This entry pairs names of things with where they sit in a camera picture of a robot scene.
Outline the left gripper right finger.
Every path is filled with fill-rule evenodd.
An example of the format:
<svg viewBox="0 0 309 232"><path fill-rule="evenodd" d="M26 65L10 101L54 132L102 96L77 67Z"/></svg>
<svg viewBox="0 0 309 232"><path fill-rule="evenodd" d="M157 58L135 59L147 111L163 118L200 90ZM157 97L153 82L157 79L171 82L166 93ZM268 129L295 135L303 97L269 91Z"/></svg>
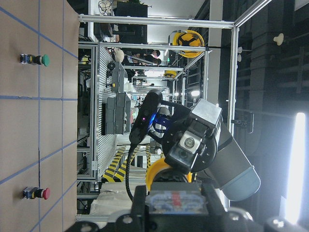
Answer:
<svg viewBox="0 0 309 232"><path fill-rule="evenodd" d="M303 227L281 217L269 218L263 225L256 223L250 213L237 207L224 208L214 187L201 184L201 193L206 197L209 215L207 232L306 232Z"/></svg>

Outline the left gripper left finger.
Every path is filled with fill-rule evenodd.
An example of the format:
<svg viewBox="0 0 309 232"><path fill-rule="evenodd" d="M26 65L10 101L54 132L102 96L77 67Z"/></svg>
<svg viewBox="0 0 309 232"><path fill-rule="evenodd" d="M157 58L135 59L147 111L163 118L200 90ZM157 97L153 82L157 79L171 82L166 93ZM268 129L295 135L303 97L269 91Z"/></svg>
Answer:
<svg viewBox="0 0 309 232"><path fill-rule="evenodd" d="M144 232L146 222L146 186L135 188L131 210L128 213L114 213L102 229L94 222L78 221L70 226L69 232Z"/></svg>

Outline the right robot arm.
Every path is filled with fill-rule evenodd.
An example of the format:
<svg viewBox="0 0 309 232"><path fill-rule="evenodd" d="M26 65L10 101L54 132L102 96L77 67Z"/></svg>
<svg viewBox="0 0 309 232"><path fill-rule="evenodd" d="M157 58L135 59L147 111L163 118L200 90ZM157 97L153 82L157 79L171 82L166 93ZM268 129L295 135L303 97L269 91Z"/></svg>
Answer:
<svg viewBox="0 0 309 232"><path fill-rule="evenodd" d="M206 174L231 201L257 192L260 178L224 124L220 107L205 99L193 108L166 105L174 107L162 142L168 165L183 174Z"/></svg>

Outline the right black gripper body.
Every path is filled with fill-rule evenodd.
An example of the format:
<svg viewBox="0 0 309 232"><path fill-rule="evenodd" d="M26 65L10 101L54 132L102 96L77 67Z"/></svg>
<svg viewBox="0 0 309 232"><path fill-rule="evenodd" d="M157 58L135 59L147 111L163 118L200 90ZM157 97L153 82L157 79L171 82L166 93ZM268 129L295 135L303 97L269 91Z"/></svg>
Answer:
<svg viewBox="0 0 309 232"><path fill-rule="evenodd" d="M165 163L183 174L203 171L217 153L222 109L205 99L193 108L173 107L162 138Z"/></svg>

